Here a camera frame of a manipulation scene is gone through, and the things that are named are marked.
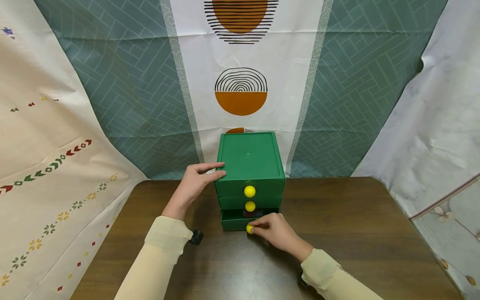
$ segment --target brown tabletop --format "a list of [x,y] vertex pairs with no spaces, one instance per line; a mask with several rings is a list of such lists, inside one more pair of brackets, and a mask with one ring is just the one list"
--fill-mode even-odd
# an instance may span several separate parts
[[[109,300],[140,251],[177,181],[133,190],[72,300]],[[324,249],[384,299],[462,299],[383,185],[371,178],[287,180],[281,212],[295,231]],[[223,232],[209,186],[185,223],[200,246],[185,245],[165,299],[321,299],[297,285],[299,263],[246,232]]]

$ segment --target yellow knob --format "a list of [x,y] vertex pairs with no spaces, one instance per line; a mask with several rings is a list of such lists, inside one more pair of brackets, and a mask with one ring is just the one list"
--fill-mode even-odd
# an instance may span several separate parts
[[245,187],[245,189],[243,190],[243,193],[245,194],[245,196],[247,196],[248,198],[252,198],[253,196],[255,196],[255,188],[251,185],[247,185]]
[[250,233],[250,234],[253,234],[252,233],[252,228],[253,228],[252,225],[247,225],[247,232]]
[[247,203],[245,203],[245,209],[248,211],[248,212],[252,212],[255,210],[255,202],[253,201],[247,201]]

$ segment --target beige sleeve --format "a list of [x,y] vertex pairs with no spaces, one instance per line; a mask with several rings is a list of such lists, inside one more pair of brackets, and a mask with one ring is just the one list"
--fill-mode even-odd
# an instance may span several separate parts
[[192,235],[183,221],[157,217],[115,300],[162,300],[173,266]]
[[381,300],[368,287],[345,272],[325,251],[314,249],[301,263],[302,279],[325,300]]

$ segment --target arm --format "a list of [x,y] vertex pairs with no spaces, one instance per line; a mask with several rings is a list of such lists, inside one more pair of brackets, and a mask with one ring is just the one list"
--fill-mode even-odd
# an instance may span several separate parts
[[325,300],[381,300],[377,294],[345,272],[325,251],[314,249],[290,227],[282,214],[269,214],[249,223],[259,235],[301,262],[302,279]]
[[183,222],[185,212],[207,184],[226,174],[225,171],[204,173],[223,165],[213,163],[187,167],[162,216],[155,219],[148,231],[145,244],[123,280],[115,300],[163,299],[173,266],[182,255],[185,243],[192,238],[192,232]]

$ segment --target hand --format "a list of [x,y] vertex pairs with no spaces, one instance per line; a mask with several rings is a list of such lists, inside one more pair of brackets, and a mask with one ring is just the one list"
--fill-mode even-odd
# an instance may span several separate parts
[[269,241],[276,248],[292,254],[301,263],[307,259],[313,246],[293,231],[282,214],[272,213],[249,223],[253,234]]
[[183,220],[185,212],[192,202],[200,195],[207,184],[224,177],[223,170],[205,174],[207,171],[223,167],[225,163],[203,163],[190,165],[183,174],[183,179],[173,193],[170,201],[162,212],[162,216]]

